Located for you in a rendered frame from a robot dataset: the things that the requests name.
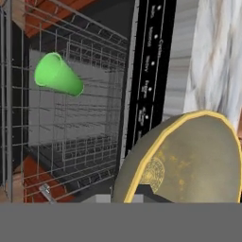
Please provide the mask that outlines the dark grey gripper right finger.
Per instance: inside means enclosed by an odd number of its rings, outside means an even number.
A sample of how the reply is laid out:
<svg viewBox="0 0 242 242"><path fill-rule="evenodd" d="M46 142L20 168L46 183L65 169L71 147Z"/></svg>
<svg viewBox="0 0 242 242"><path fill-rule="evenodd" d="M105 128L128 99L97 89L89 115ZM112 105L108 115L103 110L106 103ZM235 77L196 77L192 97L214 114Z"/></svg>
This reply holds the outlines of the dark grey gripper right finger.
<svg viewBox="0 0 242 242"><path fill-rule="evenodd" d="M147 184L140 184L137 187L134 200L143 203L170 203L170 200L155 195Z"/></svg>

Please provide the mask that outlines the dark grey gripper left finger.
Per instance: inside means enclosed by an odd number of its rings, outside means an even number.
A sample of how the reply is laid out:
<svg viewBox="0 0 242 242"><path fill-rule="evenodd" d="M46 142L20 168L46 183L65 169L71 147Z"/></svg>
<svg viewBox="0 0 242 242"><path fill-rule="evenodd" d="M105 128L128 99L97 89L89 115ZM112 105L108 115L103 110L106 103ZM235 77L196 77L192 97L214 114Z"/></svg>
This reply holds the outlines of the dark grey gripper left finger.
<svg viewBox="0 0 242 242"><path fill-rule="evenodd" d="M88 191L83 201L87 203L110 203L112 189L108 186L96 186Z"/></svg>

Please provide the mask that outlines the olive bowl with yellow rim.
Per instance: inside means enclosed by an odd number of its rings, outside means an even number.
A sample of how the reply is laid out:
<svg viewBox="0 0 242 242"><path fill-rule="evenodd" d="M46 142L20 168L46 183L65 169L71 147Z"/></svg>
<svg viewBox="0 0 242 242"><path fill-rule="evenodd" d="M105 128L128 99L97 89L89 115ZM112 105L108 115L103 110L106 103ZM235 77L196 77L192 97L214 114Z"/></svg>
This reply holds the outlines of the olive bowl with yellow rim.
<svg viewBox="0 0 242 242"><path fill-rule="evenodd" d="M114 183L112 201L130 203L140 185L175 203L238 203L242 150L218 112L173 116L138 140Z"/></svg>

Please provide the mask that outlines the dishwasher door with black panel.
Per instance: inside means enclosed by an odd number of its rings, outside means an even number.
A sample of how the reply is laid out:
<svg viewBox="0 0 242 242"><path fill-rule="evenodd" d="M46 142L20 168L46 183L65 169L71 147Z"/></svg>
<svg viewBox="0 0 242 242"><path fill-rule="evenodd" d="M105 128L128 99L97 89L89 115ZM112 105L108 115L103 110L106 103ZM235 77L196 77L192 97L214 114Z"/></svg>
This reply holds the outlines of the dishwasher door with black panel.
<svg viewBox="0 0 242 242"><path fill-rule="evenodd" d="M135 0L121 158L152 128L183 112L198 6L199 0Z"/></svg>

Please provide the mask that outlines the green plastic cup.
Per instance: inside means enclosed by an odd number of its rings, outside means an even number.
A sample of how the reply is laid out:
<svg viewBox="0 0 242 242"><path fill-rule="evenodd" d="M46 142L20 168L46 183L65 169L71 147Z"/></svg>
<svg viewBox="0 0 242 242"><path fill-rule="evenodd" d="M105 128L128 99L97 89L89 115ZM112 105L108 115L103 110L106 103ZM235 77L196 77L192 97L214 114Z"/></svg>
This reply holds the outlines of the green plastic cup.
<svg viewBox="0 0 242 242"><path fill-rule="evenodd" d="M37 85L71 96L83 92L83 81L64 61L60 54L52 52L44 55L38 62L34 79Z"/></svg>

